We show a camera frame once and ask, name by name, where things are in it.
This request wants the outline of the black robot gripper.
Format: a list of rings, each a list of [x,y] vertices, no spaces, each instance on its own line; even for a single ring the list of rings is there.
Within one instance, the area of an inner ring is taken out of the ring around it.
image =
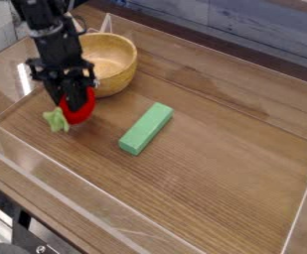
[[[44,84],[55,104],[63,97],[68,110],[78,111],[87,102],[86,90],[96,84],[92,63],[82,57],[84,32],[72,21],[28,21],[27,25],[39,53],[25,60],[32,79]]]

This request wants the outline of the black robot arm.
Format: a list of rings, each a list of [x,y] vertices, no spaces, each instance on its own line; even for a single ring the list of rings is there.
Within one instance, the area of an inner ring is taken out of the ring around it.
[[[11,0],[27,24],[37,54],[25,65],[31,77],[43,83],[55,104],[61,101],[76,112],[87,104],[87,89],[95,87],[94,64],[82,57],[74,18],[65,14],[64,0]]]

